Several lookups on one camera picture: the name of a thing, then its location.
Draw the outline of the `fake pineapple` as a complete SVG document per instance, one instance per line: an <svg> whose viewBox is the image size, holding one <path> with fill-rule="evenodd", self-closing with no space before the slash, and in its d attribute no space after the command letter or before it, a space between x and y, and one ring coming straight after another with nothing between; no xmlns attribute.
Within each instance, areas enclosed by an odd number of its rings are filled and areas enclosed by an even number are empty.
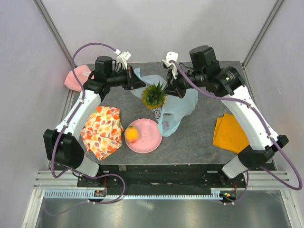
<svg viewBox="0 0 304 228"><path fill-rule="evenodd" d="M166 94L162 86L160 82L151 84L142 92L142 102L148 109L154 110L164 105Z"/></svg>

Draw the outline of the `light blue plastic bag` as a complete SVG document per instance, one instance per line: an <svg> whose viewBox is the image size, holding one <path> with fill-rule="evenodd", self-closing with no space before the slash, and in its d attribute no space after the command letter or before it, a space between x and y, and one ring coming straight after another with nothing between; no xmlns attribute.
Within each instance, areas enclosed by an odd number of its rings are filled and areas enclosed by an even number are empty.
<svg viewBox="0 0 304 228"><path fill-rule="evenodd" d="M136 68L134 72L146 84L145 87L131 91L133 95L140 99L143 99L144 91L148 87L154 85L164 89L167 84L160 75L141 76L140 68ZM152 107L146 102L144 102L144 105L153 112L161 135L169 137L177 130L183 117L190 115L195 110L197 102L198 91L188 89L183 98L172 95L165 96L164 104L159 107Z"/></svg>

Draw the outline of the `fake peach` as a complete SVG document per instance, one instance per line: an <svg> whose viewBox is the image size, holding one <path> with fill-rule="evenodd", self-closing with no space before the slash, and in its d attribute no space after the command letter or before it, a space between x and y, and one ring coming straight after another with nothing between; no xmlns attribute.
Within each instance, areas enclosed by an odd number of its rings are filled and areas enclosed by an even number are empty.
<svg viewBox="0 0 304 228"><path fill-rule="evenodd" d="M134 126L128 126L124 132L126 141L135 143L139 138L139 131Z"/></svg>

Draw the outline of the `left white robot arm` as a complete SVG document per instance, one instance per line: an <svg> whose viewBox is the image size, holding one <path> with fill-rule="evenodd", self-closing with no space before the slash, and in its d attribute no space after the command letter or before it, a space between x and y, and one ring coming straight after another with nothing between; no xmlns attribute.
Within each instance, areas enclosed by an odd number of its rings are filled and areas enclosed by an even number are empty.
<svg viewBox="0 0 304 228"><path fill-rule="evenodd" d="M112 87L121 86L125 90L145 87L146 84L127 65L129 52L122 52L116 60L100 56L95 61L95 69L83 84L84 91L64 120L54 129L47 129L43 134L47 159L51 165L59 164L74 169L88 176L87 180L94 187L104 182L104 175L99 172L98 163L85 157L79 144L80 133L89 116L104 100Z"/></svg>

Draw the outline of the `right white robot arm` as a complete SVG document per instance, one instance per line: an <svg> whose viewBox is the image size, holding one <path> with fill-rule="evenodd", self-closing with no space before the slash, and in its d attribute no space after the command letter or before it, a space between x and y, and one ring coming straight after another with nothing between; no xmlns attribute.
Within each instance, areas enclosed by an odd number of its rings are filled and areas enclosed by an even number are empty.
<svg viewBox="0 0 304 228"><path fill-rule="evenodd" d="M227 162L218 174L218 183L230 186L235 177L259 168L289 142L287 136L278 135L265 121L251 98L241 74L231 66L221 68L214 49L207 45L190 51L193 68L184 72L178 64L178 54L168 52L162 60L167 68L165 93L183 98L188 89L220 100L233 114L245 132L249 145Z"/></svg>

